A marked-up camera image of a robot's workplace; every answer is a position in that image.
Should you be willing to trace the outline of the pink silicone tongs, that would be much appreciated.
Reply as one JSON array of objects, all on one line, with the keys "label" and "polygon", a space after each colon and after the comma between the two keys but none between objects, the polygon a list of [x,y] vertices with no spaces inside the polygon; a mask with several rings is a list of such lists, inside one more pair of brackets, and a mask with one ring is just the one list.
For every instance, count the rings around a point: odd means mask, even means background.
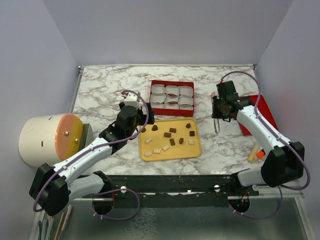
[{"label": "pink silicone tongs", "polygon": [[213,126],[214,126],[214,131],[215,133],[218,135],[220,133],[220,122],[218,118],[215,118],[215,96],[217,95],[217,93],[214,91],[211,93],[210,95],[210,99],[211,99],[211,105],[212,105],[212,119],[213,119]]}]

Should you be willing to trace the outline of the brown bar chocolate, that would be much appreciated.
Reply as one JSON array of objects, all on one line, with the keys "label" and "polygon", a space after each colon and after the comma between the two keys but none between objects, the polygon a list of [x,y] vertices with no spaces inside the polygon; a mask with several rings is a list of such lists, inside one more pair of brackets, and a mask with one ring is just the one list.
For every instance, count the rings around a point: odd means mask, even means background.
[{"label": "brown bar chocolate", "polygon": [[170,142],[171,146],[175,146],[176,145],[175,140],[173,138],[170,138],[169,142]]}]

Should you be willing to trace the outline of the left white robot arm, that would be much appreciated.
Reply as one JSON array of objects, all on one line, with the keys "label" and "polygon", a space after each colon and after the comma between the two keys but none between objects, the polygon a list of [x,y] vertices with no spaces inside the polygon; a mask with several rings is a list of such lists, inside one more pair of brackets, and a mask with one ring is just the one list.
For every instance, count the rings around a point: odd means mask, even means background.
[{"label": "left white robot arm", "polygon": [[101,198],[106,197],[111,186],[103,173],[93,173],[83,179],[80,176],[135,139],[141,133],[138,127],[144,129],[146,125],[154,124],[151,104],[147,102],[144,106],[146,112],[122,104],[115,122],[87,147],[52,166],[44,163],[38,167],[29,190],[29,195],[34,199],[33,211],[45,211],[49,216],[54,216],[73,199],[95,194]]}]

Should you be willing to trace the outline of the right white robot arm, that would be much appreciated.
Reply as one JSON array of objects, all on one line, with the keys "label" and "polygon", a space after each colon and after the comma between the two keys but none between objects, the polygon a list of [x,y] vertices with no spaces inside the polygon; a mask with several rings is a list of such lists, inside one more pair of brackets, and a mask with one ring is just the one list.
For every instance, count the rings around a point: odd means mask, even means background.
[{"label": "right white robot arm", "polygon": [[240,97],[232,81],[217,84],[218,95],[212,97],[212,118],[225,122],[238,121],[244,126],[265,152],[266,159],[260,168],[250,168],[236,174],[229,189],[240,196],[248,186],[277,187],[303,176],[305,148],[293,142],[274,128],[255,107],[249,97]]}]

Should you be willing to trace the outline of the dark heart chocolate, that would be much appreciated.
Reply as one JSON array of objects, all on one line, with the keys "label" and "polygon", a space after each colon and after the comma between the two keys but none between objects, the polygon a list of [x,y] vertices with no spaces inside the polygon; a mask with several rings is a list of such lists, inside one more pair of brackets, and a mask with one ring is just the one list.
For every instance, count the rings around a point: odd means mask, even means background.
[{"label": "dark heart chocolate", "polygon": [[157,131],[158,130],[158,126],[157,125],[153,125],[153,127],[151,128],[152,131]]}]

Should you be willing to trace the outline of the white chocolate left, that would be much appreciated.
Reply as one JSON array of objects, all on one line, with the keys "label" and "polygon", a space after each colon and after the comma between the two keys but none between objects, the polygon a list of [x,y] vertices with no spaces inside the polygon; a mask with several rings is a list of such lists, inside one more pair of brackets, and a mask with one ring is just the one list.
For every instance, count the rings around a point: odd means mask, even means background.
[{"label": "white chocolate left", "polygon": [[149,144],[152,140],[153,140],[153,138],[150,137],[150,138],[148,138],[148,139],[145,140],[145,143],[146,143],[146,144]]}]

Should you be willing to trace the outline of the red chocolate box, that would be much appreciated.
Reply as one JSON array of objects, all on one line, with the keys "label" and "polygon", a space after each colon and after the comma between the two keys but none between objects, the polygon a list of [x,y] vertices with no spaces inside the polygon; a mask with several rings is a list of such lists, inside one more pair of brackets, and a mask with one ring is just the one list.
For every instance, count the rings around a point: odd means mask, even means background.
[{"label": "red chocolate box", "polygon": [[189,81],[152,80],[149,102],[155,115],[192,117],[195,85]]}]

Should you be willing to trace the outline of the white chocolate bottom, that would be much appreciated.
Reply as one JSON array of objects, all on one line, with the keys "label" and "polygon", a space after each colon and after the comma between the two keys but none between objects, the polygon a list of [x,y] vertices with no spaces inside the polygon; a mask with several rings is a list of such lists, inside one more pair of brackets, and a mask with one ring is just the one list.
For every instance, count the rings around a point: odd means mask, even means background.
[{"label": "white chocolate bottom", "polygon": [[154,149],[154,150],[153,150],[153,153],[154,153],[154,154],[160,154],[160,153],[161,153],[161,150],[160,150],[160,149]]}]

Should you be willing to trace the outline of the white chocolate centre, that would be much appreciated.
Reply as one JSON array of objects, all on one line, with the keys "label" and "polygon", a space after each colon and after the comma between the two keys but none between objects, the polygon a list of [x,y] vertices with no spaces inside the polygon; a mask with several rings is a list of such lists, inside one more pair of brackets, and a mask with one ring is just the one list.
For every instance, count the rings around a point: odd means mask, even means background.
[{"label": "white chocolate centre", "polygon": [[165,145],[165,146],[162,147],[162,150],[163,150],[164,152],[166,152],[169,148],[170,148],[169,145]]}]

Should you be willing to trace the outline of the white round chocolate bottom-left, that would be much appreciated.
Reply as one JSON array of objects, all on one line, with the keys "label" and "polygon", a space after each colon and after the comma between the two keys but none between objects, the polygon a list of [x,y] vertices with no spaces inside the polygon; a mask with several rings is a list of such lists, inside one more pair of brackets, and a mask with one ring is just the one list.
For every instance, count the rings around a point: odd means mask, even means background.
[{"label": "white round chocolate bottom-left", "polygon": [[151,151],[146,151],[146,152],[144,153],[144,156],[145,156],[145,157],[150,157],[152,154],[153,154],[153,153],[152,153]]}]

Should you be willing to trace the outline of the yellow tray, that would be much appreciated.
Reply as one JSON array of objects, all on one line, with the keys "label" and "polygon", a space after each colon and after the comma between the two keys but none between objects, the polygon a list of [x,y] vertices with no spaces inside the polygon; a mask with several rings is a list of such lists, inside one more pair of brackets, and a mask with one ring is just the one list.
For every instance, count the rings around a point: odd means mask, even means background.
[{"label": "yellow tray", "polygon": [[158,120],[139,134],[139,153],[145,162],[195,158],[202,147],[192,118]]}]

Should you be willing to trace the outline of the red box lid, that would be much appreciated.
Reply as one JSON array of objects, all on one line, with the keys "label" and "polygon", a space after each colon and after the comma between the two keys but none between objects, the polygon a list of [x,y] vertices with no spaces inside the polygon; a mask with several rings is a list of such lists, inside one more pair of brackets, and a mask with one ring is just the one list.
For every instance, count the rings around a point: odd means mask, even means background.
[{"label": "red box lid", "polygon": [[[261,114],[266,118],[266,120],[271,123],[271,125],[278,130],[278,126],[273,118],[273,115],[269,109],[269,106],[263,96],[260,97],[260,100],[258,102],[258,110],[261,112]],[[239,123],[239,127],[243,133],[244,136],[251,136],[252,134],[250,131],[242,124]]]}]

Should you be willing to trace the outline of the yellow stick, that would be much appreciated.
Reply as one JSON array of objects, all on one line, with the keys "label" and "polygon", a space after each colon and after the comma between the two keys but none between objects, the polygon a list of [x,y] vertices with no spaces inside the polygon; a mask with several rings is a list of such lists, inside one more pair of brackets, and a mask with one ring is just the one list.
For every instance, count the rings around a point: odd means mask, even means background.
[{"label": "yellow stick", "polygon": [[252,148],[252,150],[251,150],[251,152],[250,152],[250,154],[249,154],[249,156],[248,156],[248,158],[247,158],[247,160],[248,160],[250,163],[253,162],[253,160],[254,160],[254,158],[255,158],[258,150],[259,150],[259,147],[260,147],[260,145],[259,145],[258,143],[256,143],[256,144],[254,145],[254,147]]}]

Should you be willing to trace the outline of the orange highlighter marker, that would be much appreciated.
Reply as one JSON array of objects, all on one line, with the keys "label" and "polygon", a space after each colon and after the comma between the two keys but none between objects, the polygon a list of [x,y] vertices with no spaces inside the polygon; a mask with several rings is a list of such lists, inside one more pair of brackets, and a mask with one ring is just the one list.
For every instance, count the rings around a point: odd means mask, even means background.
[{"label": "orange highlighter marker", "polygon": [[256,154],[256,157],[261,159],[263,158],[264,156],[266,155],[265,151],[262,149],[260,150],[257,154]]}]

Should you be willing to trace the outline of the white cylinder with orange disc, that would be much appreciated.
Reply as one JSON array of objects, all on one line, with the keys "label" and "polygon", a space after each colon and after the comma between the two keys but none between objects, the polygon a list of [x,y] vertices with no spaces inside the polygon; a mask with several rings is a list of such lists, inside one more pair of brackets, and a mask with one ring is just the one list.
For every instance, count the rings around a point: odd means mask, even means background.
[{"label": "white cylinder with orange disc", "polygon": [[72,113],[37,116],[24,124],[18,150],[25,163],[38,168],[70,158],[93,140],[91,125]]}]

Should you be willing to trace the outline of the pink stick on floor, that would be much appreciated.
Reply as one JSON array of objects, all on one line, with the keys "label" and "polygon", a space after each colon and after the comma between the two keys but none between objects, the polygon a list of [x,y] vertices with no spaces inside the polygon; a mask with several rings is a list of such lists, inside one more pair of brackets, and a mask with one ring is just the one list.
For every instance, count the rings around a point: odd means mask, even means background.
[{"label": "pink stick on floor", "polygon": [[62,228],[61,230],[64,231],[67,227],[67,223],[68,223],[68,220],[70,218],[70,215],[71,215],[71,212],[72,212],[72,208],[73,206],[72,205],[69,205],[68,208],[67,208],[67,212],[66,212],[66,215],[65,215],[65,218],[64,218],[64,222],[63,222],[63,225],[62,225]]}]

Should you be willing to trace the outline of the wooden stick on floor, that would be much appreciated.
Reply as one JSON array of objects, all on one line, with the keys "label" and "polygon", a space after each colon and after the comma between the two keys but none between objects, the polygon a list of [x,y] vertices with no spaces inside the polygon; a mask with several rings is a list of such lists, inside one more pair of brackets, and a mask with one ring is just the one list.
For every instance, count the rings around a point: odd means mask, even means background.
[{"label": "wooden stick on floor", "polygon": [[58,222],[58,226],[57,226],[57,229],[56,229],[56,232],[55,232],[54,240],[57,240],[57,239],[58,239],[60,230],[61,230],[61,228],[62,228],[62,224],[63,224],[64,217],[65,217],[65,213],[63,212],[63,213],[61,214],[60,219],[59,219],[59,222]]}]

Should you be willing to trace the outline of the grey sticks on floor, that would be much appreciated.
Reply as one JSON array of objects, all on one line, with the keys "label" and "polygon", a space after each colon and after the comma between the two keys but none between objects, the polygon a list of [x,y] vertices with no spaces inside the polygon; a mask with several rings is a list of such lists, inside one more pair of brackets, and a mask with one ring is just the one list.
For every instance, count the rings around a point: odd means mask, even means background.
[{"label": "grey sticks on floor", "polygon": [[43,220],[38,221],[38,240],[50,240],[54,219],[47,216]]}]

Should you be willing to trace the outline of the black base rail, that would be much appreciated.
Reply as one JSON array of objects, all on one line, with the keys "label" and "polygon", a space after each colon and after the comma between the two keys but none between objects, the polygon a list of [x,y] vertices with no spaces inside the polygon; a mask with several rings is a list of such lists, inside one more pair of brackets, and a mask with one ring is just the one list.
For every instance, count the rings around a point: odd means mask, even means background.
[{"label": "black base rail", "polygon": [[228,207],[229,200],[255,197],[234,174],[109,175],[103,191],[126,187],[137,193],[142,208]]}]

